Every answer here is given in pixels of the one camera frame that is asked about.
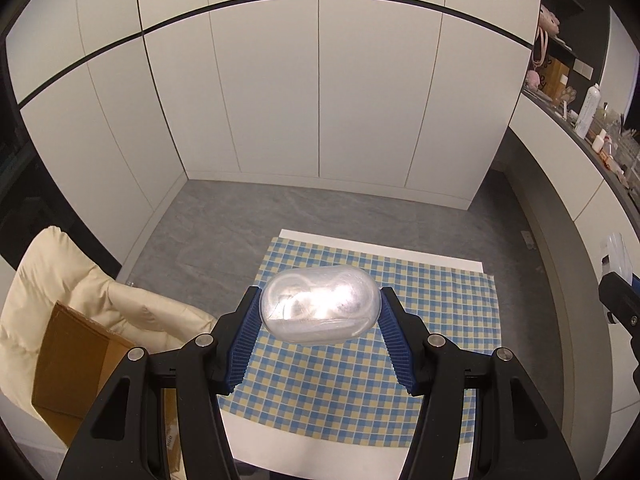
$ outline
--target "black trim strip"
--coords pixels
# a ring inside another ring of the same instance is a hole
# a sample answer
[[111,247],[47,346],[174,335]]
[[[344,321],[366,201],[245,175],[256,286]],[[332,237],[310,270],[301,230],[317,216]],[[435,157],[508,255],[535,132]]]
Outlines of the black trim strip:
[[[122,38],[121,40],[114,41],[113,43],[108,44],[107,46],[104,46],[96,50],[95,52],[92,52],[88,56],[85,56],[82,59],[79,59],[75,63],[72,63],[71,65],[66,67],[64,70],[61,70],[60,72],[58,72],[55,76],[47,79],[44,83],[38,86],[33,92],[27,95],[27,97],[25,97],[20,102],[19,107],[22,108],[34,97],[36,97],[36,95],[42,92],[47,86],[56,82],[63,75],[68,74],[73,69],[77,68],[83,63],[86,63],[87,61],[93,59],[94,57],[99,56],[100,54],[103,54],[106,51],[111,50],[112,48],[120,46],[123,43],[127,43],[127,41],[135,40],[136,38],[142,37],[143,34],[149,34],[150,32],[158,30],[159,28],[166,27],[167,25],[171,25],[172,23],[180,22],[181,20],[186,20],[187,18],[190,18],[192,16],[197,16],[198,14],[202,14],[203,12],[209,12],[211,10],[224,9],[225,7],[247,4],[250,2],[261,2],[261,1],[263,0],[227,0],[226,2],[211,4],[205,7],[200,7],[199,9],[190,10],[189,12],[184,12],[183,14],[178,14],[178,16],[174,16],[172,18],[169,18],[168,20],[164,20],[164,22],[156,23],[155,25],[152,25],[151,27],[144,29],[142,32],[137,32],[135,34],[132,34],[131,36]],[[533,49],[532,44],[516,36],[515,34],[512,34],[511,32],[508,32],[503,28],[500,28],[497,25],[494,25],[493,23],[486,22],[485,20],[481,20],[480,18],[476,18],[475,16],[471,16],[470,14],[467,14],[465,12],[460,12],[459,10],[450,9],[449,7],[444,7],[438,4],[432,4],[430,2],[425,2],[423,0],[384,0],[384,1],[395,2],[398,4],[406,4],[406,5],[411,5],[415,7],[422,7],[424,9],[437,10],[438,12],[442,12],[443,14],[448,14],[449,16],[454,16],[461,20],[465,20],[466,22],[475,23],[480,27],[484,27],[489,30],[492,30],[493,32],[500,34],[501,36],[504,36],[505,38],[508,38],[509,40],[514,41],[515,43],[520,44],[528,49]]]
[[78,59],[78,61],[73,62],[68,67],[62,69],[56,75],[50,77],[44,83],[42,83],[40,86],[38,86],[33,92],[31,92],[29,95],[27,95],[27,97],[25,97],[22,101],[20,101],[20,104],[18,105],[18,108],[22,108],[29,101],[31,101],[34,97],[36,97],[36,95],[38,95],[40,92],[42,92],[47,86],[52,85],[58,79],[60,79],[63,75],[68,74],[73,69],[78,68],[79,66],[83,65],[87,61],[92,60],[94,57],[100,56],[100,54],[104,54],[105,52],[111,50],[112,48],[116,48],[117,46],[120,46],[121,44],[124,44],[124,43],[128,43],[129,41],[135,40],[136,38],[142,38],[142,32],[136,32],[135,34],[131,34],[130,36],[127,36],[126,38],[122,38],[121,40],[114,41],[113,43],[105,45],[104,47],[99,48],[98,50],[95,50],[91,54],[88,54],[87,56],[84,56],[81,59]]

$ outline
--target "clear plastic case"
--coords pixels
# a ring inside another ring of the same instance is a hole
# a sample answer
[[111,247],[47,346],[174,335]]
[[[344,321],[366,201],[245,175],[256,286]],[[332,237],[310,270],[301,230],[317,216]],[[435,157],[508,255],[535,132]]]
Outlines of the clear plastic case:
[[260,315],[277,339],[332,344],[373,327],[381,303],[375,280],[358,267],[307,267],[284,270],[269,280],[260,296]]

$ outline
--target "plaid fabric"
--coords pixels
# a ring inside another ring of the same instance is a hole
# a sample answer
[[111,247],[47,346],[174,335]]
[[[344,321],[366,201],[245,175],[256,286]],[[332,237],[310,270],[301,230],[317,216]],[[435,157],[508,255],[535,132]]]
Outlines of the plaid fabric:
[[[491,353],[500,346],[492,276],[274,238],[255,285],[281,270],[346,264],[392,286],[402,306],[430,332],[460,348]],[[242,384],[218,397],[223,410],[279,430],[364,446],[408,447],[421,398],[396,381],[380,329],[333,346],[275,339],[263,326]],[[467,390],[460,442],[471,442],[474,396]]]

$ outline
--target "blue ribbed pad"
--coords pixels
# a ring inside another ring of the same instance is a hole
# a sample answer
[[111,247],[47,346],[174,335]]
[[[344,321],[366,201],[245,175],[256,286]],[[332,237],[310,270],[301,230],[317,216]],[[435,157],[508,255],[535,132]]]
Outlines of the blue ribbed pad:
[[386,296],[382,293],[380,295],[382,296],[382,308],[380,309],[378,326],[382,332],[382,338],[385,340],[386,351],[389,352],[398,382],[410,394],[415,393],[418,383],[414,377],[414,359],[409,344],[400,330],[398,320],[394,316]]
[[228,365],[225,376],[226,386],[233,391],[244,379],[251,354],[254,352],[255,340],[262,326],[260,318],[260,290],[256,292],[251,306],[242,320],[240,330],[234,339],[228,354]]

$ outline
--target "brown cardboard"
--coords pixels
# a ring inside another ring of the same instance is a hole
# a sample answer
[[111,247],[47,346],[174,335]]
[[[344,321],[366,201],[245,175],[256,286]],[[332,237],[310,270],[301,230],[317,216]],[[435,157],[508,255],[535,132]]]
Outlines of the brown cardboard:
[[[70,446],[98,393],[132,342],[61,303],[53,307],[36,363],[31,403]],[[175,390],[164,391],[170,472],[180,465]]]

